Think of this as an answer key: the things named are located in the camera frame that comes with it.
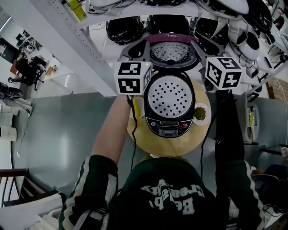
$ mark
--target white cable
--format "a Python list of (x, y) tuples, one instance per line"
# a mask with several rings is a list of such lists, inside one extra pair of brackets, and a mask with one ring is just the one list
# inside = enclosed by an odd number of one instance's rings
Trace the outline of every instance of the white cable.
[[(284, 89), (283, 87), (281, 86), (279, 80), (274, 77), (274, 82), (273, 82), (273, 85), (276, 85), (278, 86), (278, 89), (277, 89), (277, 94), (278, 94), (278, 97), (285, 102), (285, 110), (286, 110), (286, 144), (287, 144), (287, 139), (288, 139), (288, 112), (287, 112), (287, 100), (286, 100), (286, 97), (285, 97), (285, 94), (284, 94)], [(283, 96), (284, 96), (284, 99), (280, 97), (279, 95), (279, 89), (281, 90), (281, 93), (283, 93)]]

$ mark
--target wooden tabletop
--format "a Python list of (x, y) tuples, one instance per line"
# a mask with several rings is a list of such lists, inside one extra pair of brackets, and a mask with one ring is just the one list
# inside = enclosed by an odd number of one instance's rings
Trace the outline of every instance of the wooden tabletop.
[[(195, 91), (196, 102), (202, 102), (210, 107), (209, 99), (201, 86), (191, 79)], [(138, 119), (138, 127), (135, 131), (136, 144), (144, 151), (161, 157), (176, 157), (189, 153), (195, 149), (204, 139), (210, 122), (204, 126), (192, 123), (190, 129), (180, 137), (163, 138), (154, 134), (147, 125), (145, 116)], [(132, 137), (135, 122), (129, 118), (127, 131)]]

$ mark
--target forearm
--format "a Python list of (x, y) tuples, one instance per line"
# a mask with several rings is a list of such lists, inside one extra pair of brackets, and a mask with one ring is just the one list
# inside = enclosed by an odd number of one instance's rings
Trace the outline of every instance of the forearm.
[(93, 144), (92, 155), (101, 155), (118, 163), (128, 125), (130, 105), (126, 95), (118, 96)]

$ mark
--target wooden chair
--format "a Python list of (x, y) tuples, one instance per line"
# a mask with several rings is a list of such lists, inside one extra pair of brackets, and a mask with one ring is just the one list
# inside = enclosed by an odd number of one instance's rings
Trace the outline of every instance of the wooden chair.
[[(24, 177), (20, 192), (18, 191), (16, 177)], [(6, 190), (8, 181), (11, 181), (11, 184), (9, 186), (9, 190)], [(48, 191), (47, 189), (43, 188), (41, 185), (33, 181), (33, 179), (31, 178), (29, 174), (29, 170), (26, 168), (0, 169), (0, 186), (1, 186), (1, 183), (4, 183), (4, 189), (3, 189), (3, 193), (0, 194), (0, 198), (1, 198), (0, 208), (32, 202), (35, 200), (39, 200), (39, 199), (57, 194), (57, 193), (61, 195), (63, 203), (65, 202), (65, 199), (66, 199), (65, 195), (60, 193), (58, 190)], [(16, 185), (16, 190), (17, 190), (19, 198), (18, 200), (10, 201), (12, 187), (14, 184)]]

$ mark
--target white shelf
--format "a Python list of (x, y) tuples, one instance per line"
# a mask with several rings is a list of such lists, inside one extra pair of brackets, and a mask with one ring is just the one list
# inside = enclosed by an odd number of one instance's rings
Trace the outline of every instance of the white shelf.
[[(167, 5), (167, 6), (156, 7), (156, 6), (141, 4), (138, 0), (136, 0), (135, 3), (129, 6), (126, 6), (121, 12), (121, 14), (118, 16), (110, 16), (106, 14), (94, 15), (92, 13), (86, 13), (87, 19), (82, 22), (78, 22), (76, 25), (74, 25), (73, 28), (82, 29), (82, 28), (92, 26), (100, 22), (106, 22), (109, 20), (117, 19), (117, 18), (126, 18), (126, 17), (138, 16), (138, 15), (173, 14), (173, 15), (185, 15), (185, 16), (191, 16), (191, 17), (198, 17), (198, 12), (199, 12), (198, 6), (194, 2), (190, 2), (190, 1), (182, 3), (178, 6)], [(205, 10), (204, 10), (202, 17), (214, 19), (214, 17)]]

